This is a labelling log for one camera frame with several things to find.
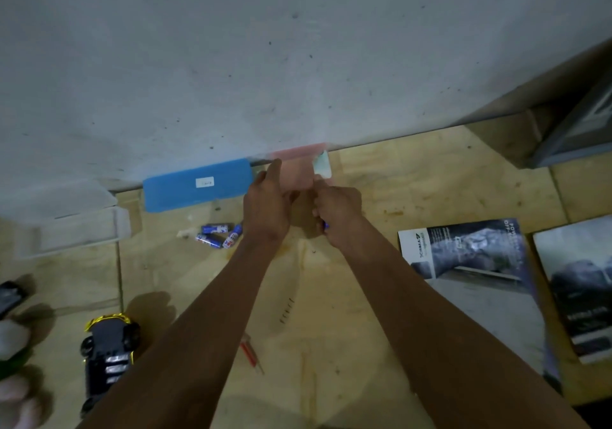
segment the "blue block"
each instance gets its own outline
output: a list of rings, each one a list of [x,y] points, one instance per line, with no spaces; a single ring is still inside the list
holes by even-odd
[[[189,207],[244,195],[253,181],[249,160],[242,158],[150,177],[142,183],[149,213]]]

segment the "manual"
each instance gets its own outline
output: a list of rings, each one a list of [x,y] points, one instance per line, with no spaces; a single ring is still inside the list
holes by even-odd
[[[612,215],[538,232],[534,243],[580,362],[612,356]]]
[[[516,219],[398,232],[402,256],[443,297],[543,373],[544,321]]]

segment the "hand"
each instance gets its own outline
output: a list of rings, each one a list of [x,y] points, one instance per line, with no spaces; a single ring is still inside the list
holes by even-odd
[[[280,191],[279,159],[261,171],[244,196],[244,237],[280,243],[289,231],[291,204],[299,192]]]
[[[312,214],[327,223],[324,232],[329,243],[340,248],[356,223],[363,220],[361,192],[354,187],[332,187],[322,179],[315,181],[313,189],[315,208]]]

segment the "toy car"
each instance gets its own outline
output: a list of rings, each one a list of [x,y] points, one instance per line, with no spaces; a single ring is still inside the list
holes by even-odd
[[[108,389],[134,364],[134,350],[140,344],[140,326],[124,314],[108,314],[88,322],[91,333],[81,343],[85,358],[87,400],[81,418],[92,410]]]

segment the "blue battery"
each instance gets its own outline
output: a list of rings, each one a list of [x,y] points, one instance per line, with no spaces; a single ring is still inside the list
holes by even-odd
[[[221,234],[230,231],[229,224],[204,224],[202,226],[203,234]]]
[[[225,242],[223,242],[223,248],[231,248],[238,240],[238,237],[242,234],[242,224],[236,224],[232,232],[229,233]]]
[[[195,236],[195,240],[208,244],[214,248],[221,248],[224,244],[224,242],[217,240],[214,237],[211,237],[210,235],[207,235],[207,234],[198,234]]]

